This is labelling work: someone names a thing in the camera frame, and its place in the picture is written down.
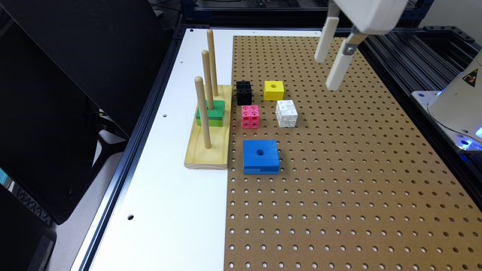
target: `pink block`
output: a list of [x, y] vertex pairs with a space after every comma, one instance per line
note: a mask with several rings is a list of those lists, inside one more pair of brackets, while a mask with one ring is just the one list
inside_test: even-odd
[[259, 127], [259, 109], [257, 105], [241, 106], [241, 122], [243, 129]]

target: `black panel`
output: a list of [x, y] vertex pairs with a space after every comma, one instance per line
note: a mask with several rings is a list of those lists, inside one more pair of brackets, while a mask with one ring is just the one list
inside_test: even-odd
[[90, 185], [87, 96], [17, 25], [0, 37], [0, 167], [58, 224]]
[[0, 0], [32, 40], [130, 135], [169, 46], [146, 0]]
[[0, 212], [1, 269], [40, 270], [55, 246], [55, 231], [2, 186]]

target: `blue square block with hole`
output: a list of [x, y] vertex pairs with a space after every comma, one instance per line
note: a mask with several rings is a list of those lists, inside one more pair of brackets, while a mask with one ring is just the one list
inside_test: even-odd
[[278, 148], [274, 140], [243, 141], [243, 174], [278, 175]]

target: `cube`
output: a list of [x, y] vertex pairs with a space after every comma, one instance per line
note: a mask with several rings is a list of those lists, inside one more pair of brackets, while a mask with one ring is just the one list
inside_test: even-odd
[[[223, 126], [223, 116], [224, 116], [224, 101], [214, 100], [214, 108], [208, 110], [208, 125], [209, 126]], [[201, 126], [201, 115], [199, 113], [199, 108], [196, 111], [196, 123]]]
[[252, 89], [250, 81], [236, 82], [236, 100], [238, 105], [251, 105]]
[[259, 127], [259, 109], [257, 105], [241, 106], [241, 124], [243, 129]]
[[265, 101], [283, 100], [285, 88], [282, 81], [265, 81], [263, 95]]
[[278, 148], [274, 140], [243, 141], [243, 174], [278, 175]]
[[276, 102], [276, 118], [279, 127], [295, 127], [298, 113], [292, 100]]

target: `white table surface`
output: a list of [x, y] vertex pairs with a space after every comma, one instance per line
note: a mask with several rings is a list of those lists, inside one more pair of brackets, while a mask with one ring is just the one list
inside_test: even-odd
[[[315, 31], [215, 29], [218, 84], [231, 84], [233, 36], [320, 36]], [[92, 270], [223, 270], [227, 170], [186, 169], [203, 76], [206, 30], [186, 31], [132, 180], [126, 183]]]

